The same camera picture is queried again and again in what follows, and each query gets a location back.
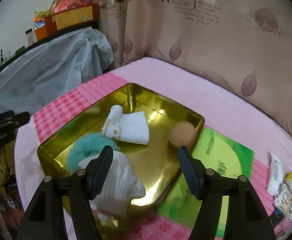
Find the metal tray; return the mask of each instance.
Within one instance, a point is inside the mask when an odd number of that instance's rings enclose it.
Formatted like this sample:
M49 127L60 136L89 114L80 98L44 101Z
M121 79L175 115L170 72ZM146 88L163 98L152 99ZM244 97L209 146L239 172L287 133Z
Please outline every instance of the metal tray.
M125 114L143 111L150 132L148 145L117 141L121 152L131 159L134 171L146 189L145 197L132 200L124 218L128 221L159 203L178 175L177 150L168 141L170 130L180 121L189 121L199 131L204 118L156 92L127 84L80 113L39 146L38 157L46 175L54 178L69 176L65 166L69 150L82 135L101 131L113 105L121 105ZM64 204L69 210L67 199ZM120 228L121 224L117 221L113 226Z

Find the green book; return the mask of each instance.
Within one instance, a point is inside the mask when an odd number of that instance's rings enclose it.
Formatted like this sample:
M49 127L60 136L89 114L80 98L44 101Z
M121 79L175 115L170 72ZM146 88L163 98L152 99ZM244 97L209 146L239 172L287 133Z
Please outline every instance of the green book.
M209 127L202 130L192 155L201 160L206 168L212 168L222 176L237 178L243 174L249 179L251 177L253 151ZM223 237L225 232L228 200L228 196L223 197L216 233L218 237ZM181 174L159 205L157 213L193 228L200 206L201 201L191 195Z

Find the curtain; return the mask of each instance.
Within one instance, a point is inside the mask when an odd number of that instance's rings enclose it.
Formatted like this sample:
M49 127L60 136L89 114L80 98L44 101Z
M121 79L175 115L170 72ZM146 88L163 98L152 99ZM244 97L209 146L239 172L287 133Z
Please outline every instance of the curtain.
M82 1L99 3L115 67L144 56L170 62L247 100L292 136L289 0Z

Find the teal fluffy object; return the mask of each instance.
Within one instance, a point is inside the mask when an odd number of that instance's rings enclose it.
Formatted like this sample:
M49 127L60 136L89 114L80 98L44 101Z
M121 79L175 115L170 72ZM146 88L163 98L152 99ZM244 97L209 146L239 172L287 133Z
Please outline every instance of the teal fluffy object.
M120 151L117 144L100 133L89 133L80 137L70 149L66 159L66 169L70 174L73 174L79 169L78 163L87 157L101 153L105 145L110 145L114 151Z

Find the striped pink cloth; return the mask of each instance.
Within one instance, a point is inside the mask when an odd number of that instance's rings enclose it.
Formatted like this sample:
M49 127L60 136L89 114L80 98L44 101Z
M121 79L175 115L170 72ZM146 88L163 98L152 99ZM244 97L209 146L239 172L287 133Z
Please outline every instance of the striped pink cloth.
M34 115L35 127L41 143L89 106L127 84L128 81L106 73L84 83L55 99ZM274 211L272 197L266 192L269 168L256 158L251 183L257 191L268 215ZM276 232L285 229L279 225ZM191 229L166 217L150 212L126 233L125 240L186 240Z

